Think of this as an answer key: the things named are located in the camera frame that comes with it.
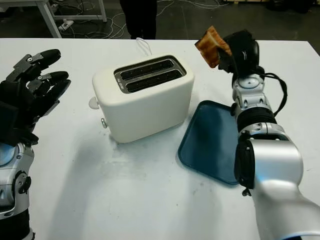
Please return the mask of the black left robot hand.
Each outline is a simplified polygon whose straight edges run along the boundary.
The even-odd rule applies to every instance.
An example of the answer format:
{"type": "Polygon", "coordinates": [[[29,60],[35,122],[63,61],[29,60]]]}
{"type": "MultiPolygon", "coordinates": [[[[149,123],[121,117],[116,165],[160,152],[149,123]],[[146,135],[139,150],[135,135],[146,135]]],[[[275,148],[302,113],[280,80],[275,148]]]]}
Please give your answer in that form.
{"type": "Polygon", "coordinates": [[[58,49],[35,55],[26,54],[13,66],[13,71],[0,83],[0,141],[16,146],[36,145],[33,134],[36,123],[60,102],[71,84],[66,71],[42,74],[61,58],[58,49]]]}

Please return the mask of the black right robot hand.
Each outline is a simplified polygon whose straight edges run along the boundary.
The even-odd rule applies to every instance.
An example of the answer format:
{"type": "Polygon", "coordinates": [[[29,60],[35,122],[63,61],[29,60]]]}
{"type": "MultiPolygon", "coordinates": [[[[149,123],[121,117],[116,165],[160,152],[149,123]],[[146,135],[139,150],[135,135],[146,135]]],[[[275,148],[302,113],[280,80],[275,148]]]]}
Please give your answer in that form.
{"type": "Polygon", "coordinates": [[[250,75],[259,65],[259,45],[252,34],[244,29],[224,37],[223,40],[229,46],[231,54],[218,50],[218,68],[240,78],[250,75]]]}

